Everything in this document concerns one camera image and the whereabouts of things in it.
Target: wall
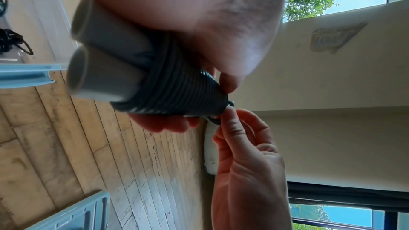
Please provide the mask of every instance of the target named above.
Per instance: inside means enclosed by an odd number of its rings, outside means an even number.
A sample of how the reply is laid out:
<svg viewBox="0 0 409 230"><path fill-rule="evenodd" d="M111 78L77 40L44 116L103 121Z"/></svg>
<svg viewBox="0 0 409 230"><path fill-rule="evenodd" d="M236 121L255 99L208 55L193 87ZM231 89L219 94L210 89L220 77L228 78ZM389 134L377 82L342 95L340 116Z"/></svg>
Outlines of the wall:
<svg viewBox="0 0 409 230"><path fill-rule="evenodd" d="M289 181L409 191L409 113L263 119Z"/></svg>
<svg viewBox="0 0 409 230"><path fill-rule="evenodd" d="M335 54L309 50L320 28L369 24ZM231 95L253 111L409 105L409 0L284 23Z"/></svg>

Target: black cord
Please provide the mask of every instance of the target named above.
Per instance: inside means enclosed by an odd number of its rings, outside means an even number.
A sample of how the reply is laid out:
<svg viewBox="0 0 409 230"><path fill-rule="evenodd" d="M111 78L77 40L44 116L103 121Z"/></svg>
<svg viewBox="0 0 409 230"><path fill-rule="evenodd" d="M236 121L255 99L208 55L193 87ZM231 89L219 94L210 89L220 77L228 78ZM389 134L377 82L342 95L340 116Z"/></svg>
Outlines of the black cord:
<svg viewBox="0 0 409 230"><path fill-rule="evenodd" d="M0 17L2 17L9 6L8 0L0 0ZM14 32L10 29L0 28L0 54L4 52L9 52L13 46L16 46L28 55L33 55L34 52L30 45L24 40L23 36Z"/></svg>

